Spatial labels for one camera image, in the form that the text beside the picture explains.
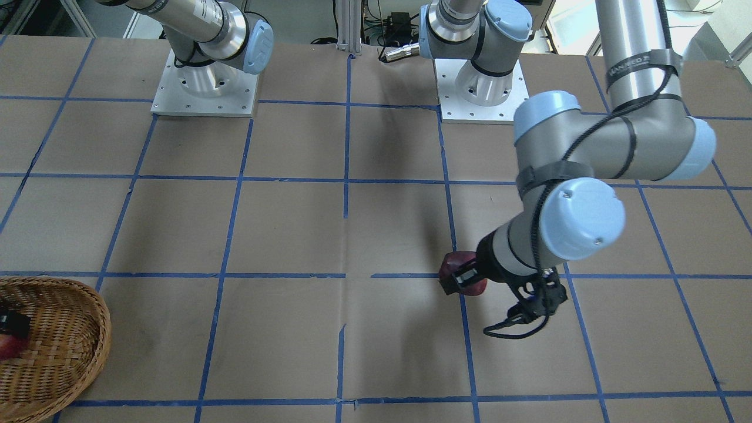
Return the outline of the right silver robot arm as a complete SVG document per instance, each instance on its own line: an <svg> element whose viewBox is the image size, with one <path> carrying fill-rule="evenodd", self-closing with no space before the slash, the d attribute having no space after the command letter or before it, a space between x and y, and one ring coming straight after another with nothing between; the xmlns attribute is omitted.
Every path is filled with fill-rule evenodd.
<svg viewBox="0 0 752 423"><path fill-rule="evenodd" d="M153 17L166 30L175 52L164 67L162 81L154 97L153 112L158 116L234 116L250 117L256 89L256 75L268 61L273 34L265 21L248 21L235 5L218 1L120 1L122 7L135 8L138 14ZM126 51L123 63L113 63L113 74L105 83L134 78L134 94L123 89L96 88L91 93L76 93L77 86L85 86L80 77L96 41L92 38L61 38L51 36L2 35L2 228L10 220L27 182L35 176L35 167L49 144L53 131L65 107L89 106L94 109L113 107L113 112L133 105L143 112L147 104L146 89L156 80L156 68L148 59L146 70L136 70L137 57ZM102 268L96 271L95 260L79 265L79 273L96 277L101 287L105 279L131 278L143 281L147 277L173 278L177 281L209 278L209 273L153 273L116 271L113 255L119 241L126 241L123 229L129 224L128 212L135 212L140 196L137 187L147 182L202 182L226 189L233 201L229 212L227 236L222 247L217 279L214 312L207 329L199 334L209 335L214 342L226 280L229 252L233 244L237 205L241 198L243 179L250 149L250 135L244 140L240 168L236 176L158 176L142 172L143 158L149 149L155 120L146 127L145 119L137 119L135 126L145 136L142 152L132 155L134 171L78 170L45 173L69 182L73 179L96 180L97 186L83 197L98 203L106 198L104 189L114 187L116 179L127 189L123 195L120 217L113 219L115 230L108 246L104 244L104 224L96 222L92 233L83 231L85 239L99 243L98 257Z"/></svg>

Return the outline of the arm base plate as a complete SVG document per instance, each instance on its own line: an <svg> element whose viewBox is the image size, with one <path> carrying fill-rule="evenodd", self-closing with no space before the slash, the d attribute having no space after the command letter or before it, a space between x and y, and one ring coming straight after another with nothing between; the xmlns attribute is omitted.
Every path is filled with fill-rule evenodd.
<svg viewBox="0 0 752 423"><path fill-rule="evenodd" d="M150 111L165 117L252 118L257 75L222 63L177 66L170 51Z"/></svg>
<svg viewBox="0 0 752 423"><path fill-rule="evenodd" d="M520 61L502 77L484 75L461 59L434 59L434 69L444 122L511 125L529 98Z"/></svg>

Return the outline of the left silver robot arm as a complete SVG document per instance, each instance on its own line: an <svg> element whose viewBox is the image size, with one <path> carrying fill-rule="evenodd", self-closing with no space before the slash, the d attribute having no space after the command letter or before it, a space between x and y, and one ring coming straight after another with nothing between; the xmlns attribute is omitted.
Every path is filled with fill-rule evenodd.
<svg viewBox="0 0 752 423"><path fill-rule="evenodd" d="M680 96L683 59L665 2L596 2L612 110L582 112L562 90L525 99L513 116L523 211L479 241L448 253L438 273L447 295L507 284L518 303L487 330L547 320L567 300L556 267L613 244L626 222L609 180L686 180L711 163L717 138Z"/></svg>

